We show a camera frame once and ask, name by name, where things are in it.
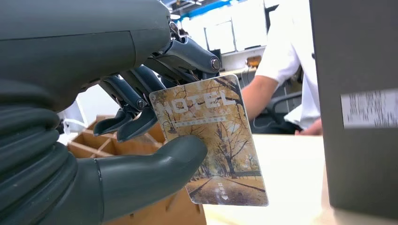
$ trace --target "wooden box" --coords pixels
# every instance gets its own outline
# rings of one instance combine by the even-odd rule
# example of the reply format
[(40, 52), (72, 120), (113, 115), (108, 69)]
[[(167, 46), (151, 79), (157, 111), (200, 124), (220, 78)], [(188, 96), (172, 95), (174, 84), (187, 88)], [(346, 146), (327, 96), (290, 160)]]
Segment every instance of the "wooden box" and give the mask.
[[(148, 155), (165, 143), (159, 124), (145, 135), (118, 143), (116, 133), (95, 137), (93, 128), (107, 116), (97, 120), (68, 143), (68, 149), (76, 158), (97, 158), (115, 155)], [(202, 205), (193, 204), (185, 188), (177, 194), (128, 216), (105, 223), (106, 225), (205, 225)]]

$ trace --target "desk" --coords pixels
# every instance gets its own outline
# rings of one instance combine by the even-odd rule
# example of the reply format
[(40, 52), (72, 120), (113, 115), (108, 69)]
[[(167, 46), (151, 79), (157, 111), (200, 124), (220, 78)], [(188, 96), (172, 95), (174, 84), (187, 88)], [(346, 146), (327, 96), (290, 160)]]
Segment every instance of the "desk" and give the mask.
[(322, 137), (253, 138), (269, 206), (204, 205), (208, 225), (398, 225), (330, 207)]
[(235, 70), (230, 70), (230, 71), (223, 71), (220, 72), (220, 76), (228, 75), (228, 74), (235, 74), (239, 79), (242, 77), (242, 74), (246, 75), (247, 73), (255, 73), (257, 71), (257, 68), (251, 67), (249, 68), (249, 71), (247, 71), (247, 68), (242, 68), (242, 69), (235, 69)]

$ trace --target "window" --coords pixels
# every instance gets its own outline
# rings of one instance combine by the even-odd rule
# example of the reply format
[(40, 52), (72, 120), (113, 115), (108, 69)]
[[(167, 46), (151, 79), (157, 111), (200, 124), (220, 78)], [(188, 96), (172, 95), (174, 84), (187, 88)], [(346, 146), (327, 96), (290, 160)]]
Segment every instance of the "window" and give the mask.
[(235, 51), (234, 35), (231, 21), (206, 27), (205, 34), (209, 50), (220, 49), (221, 53)]
[(263, 0), (246, 0), (185, 18), (182, 27), (201, 47), (221, 53), (267, 43)]

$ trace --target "robotic hand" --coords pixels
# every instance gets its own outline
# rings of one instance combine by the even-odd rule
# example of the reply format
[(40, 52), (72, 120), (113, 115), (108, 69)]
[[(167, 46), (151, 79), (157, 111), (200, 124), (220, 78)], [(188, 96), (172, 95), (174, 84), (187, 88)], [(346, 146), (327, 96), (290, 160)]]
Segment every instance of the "robotic hand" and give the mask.
[(125, 141), (156, 122), (147, 97), (164, 86), (153, 71), (183, 84), (218, 75), (218, 58), (179, 37), (158, 0), (0, 8), (0, 225), (97, 225), (183, 188), (207, 153), (197, 137), (149, 156), (76, 159), (56, 142), (56, 112), (99, 83), (121, 109), (95, 133)]

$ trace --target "motel key card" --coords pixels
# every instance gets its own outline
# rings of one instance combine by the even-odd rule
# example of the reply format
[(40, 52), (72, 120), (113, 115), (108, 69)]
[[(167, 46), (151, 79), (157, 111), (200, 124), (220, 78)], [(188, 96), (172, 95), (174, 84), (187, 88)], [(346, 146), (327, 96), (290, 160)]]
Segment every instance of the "motel key card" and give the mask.
[(186, 185), (197, 204), (266, 206), (267, 194), (235, 75), (149, 95), (166, 140), (196, 135), (207, 156)]

